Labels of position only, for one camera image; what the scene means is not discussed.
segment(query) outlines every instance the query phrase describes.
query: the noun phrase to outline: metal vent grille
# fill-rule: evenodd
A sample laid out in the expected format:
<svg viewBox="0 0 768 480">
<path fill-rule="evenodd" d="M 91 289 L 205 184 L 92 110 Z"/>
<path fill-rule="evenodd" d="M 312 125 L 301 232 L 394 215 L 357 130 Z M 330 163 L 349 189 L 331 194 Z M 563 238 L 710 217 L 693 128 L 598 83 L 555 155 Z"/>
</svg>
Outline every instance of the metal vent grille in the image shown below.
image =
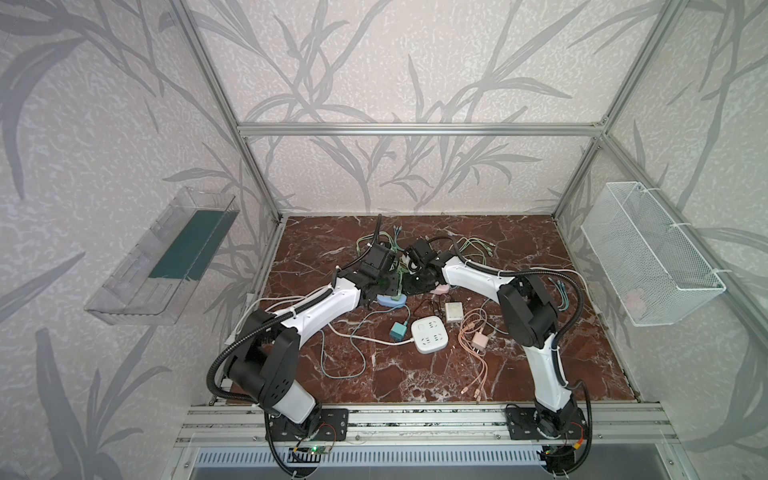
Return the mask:
<svg viewBox="0 0 768 480">
<path fill-rule="evenodd" d="M 543 465 L 536 445 L 448 445 L 448 446 L 337 446 L 323 455 L 320 463 L 335 467 L 383 467 L 430 465 Z M 286 464 L 291 464 L 290 448 L 278 448 Z M 308 455 L 301 454 L 302 460 Z M 267 447 L 202 448 L 195 466 L 273 467 Z"/>
</svg>

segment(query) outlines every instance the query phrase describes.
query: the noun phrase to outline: gray wallpaper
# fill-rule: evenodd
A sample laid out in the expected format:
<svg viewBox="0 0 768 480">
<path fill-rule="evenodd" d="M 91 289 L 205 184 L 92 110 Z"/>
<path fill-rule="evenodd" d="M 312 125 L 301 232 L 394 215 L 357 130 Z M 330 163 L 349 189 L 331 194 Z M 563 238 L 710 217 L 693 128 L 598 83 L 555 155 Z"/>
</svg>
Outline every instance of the gray wallpaper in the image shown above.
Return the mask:
<svg viewBox="0 0 768 480">
<path fill-rule="evenodd" d="M 0 0 L 0 478 L 156 478 L 268 212 L 165 2 Z M 240 215 L 174 326 L 87 314 L 181 186 Z"/>
<path fill-rule="evenodd" d="M 189 3 L 239 121 L 259 122 L 599 121 L 663 4 Z M 250 140 L 273 196 L 296 214 L 546 214 L 586 144 Z"/>
<path fill-rule="evenodd" d="M 270 137 L 251 150 L 281 209 L 299 215 L 549 214 L 588 140 Z"/>
<path fill-rule="evenodd" d="M 766 7 L 689 2 L 613 130 L 763 305 Z M 601 154 L 559 222 L 634 387 L 664 404 L 700 478 L 764 478 L 768 355 L 721 299 L 672 326 L 632 325 L 579 229 L 616 180 Z"/>
<path fill-rule="evenodd" d="M 768 311 L 768 2 L 687 8 L 614 135 Z"/>
</svg>

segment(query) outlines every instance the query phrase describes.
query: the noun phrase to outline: power outlet socket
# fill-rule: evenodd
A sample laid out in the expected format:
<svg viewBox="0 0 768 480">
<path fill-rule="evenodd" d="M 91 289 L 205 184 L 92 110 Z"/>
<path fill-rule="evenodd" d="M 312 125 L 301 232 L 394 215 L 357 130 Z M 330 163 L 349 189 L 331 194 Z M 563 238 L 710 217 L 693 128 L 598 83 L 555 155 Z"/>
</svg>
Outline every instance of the power outlet socket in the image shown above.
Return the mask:
<svg viewBox="0 0 768 480">
<path fill-rule="evenodd" d="M 448 332 L 438 316 L 427 316 L 411 324 L 411 336 L 420 353 L 432 353 L 448 345 Z"/>
</svg>

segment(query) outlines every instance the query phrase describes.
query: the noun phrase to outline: red marble surface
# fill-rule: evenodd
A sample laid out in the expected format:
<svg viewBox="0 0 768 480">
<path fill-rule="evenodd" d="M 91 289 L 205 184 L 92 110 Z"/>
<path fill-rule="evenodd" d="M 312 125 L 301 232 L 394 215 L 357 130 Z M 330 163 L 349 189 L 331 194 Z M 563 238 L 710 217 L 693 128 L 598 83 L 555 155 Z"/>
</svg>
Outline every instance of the red marble surface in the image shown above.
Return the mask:
<svg viewBox="0 0 768 480">
<path fill-rule="evenodd" d="M 355 241 L 369 234 L 375 217 L 292 217 L 288 220 L 270 273 L 265 296 L 306 294 L 330 280 L 335 265 L 343 265 L 355 257 Z M 529 266 L 572 268 L 565 247 L 550 217 L 384 217 L 382 229 L 392 232 L 392 226 L 403 227 L 401 247 L 416 237 L 434 237 L 441 233 L 481 237 L 497 245 L 497 257 L 488 264 L 510 270 Z M 448 245 L 436 244 L 448 248 Z M 556 290 L 551 287 L 555 299 Z M 464 311 L 480 306 L 484 297 L 464 289 L 452 291 L 456 301 L 464 303 Z M 416 308 L 429 294 L 408 299 Z M 375 310 L 385 310 L 374 304 Z M 498 305 L 486 305 L 491 322 L 505 329 Z M 570 318 L 574 307 L 560 317 L 561 325 Z M 350 333 L 367 314 L 363 308 L 340 317 L 333 325 L 341 333 Z M 411 321 L 432 315 L 426 302 Z M 376 314 L 357 331 L 357 335 L 391 341 L 389 329 L 396 321 L 406 319 L 405 309 Z M 349 339 L 333 334 L 328 327 L 325 366 L 330 375 L 344 376 L 359 372 L 363 358 Z M 476 362 L 456 339 L 457 326 L 449 326 L 449 344 L 436 353 L 422 355 L 415 346 L 384 346 L 355 340 L 366 359 L 365 371 L 354 379 L 329 379 L 320 371 L 321 336 L 315 335 L 301 350 L 297 379 L 302 386 L 324 403 L 341 402 L 471 402 L 473 386 L 461 394 L 464 386 L 478 373 Z M 534 385 L 522 348 L 506 335 L 485 327 L 490 336 L 485 361 L 488 381 L 480 400 L 496 402 L 531 401 Z M 583 379 L 595 400 L 633 399 L 626 377 L 594 315 L 591 306 L 582 321 L 565 337 L 561 356 L 566 376 Z"/>
</svg>

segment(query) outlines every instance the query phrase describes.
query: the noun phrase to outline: white charger block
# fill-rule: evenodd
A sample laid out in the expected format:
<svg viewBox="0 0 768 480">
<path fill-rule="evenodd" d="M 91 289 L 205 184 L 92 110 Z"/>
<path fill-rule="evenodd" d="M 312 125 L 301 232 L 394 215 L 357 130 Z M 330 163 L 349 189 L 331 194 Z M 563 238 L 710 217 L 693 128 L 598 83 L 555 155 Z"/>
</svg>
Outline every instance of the white charger block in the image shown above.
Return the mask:
<svg viewBox="0 0 768 480">
<path fill-rule="evenodd" d="M 461 302 L 447 302 L 445 304 L 445 321 L 447 323 L 460 323 L 464 319 L 464 307 Z"/>
</svg>

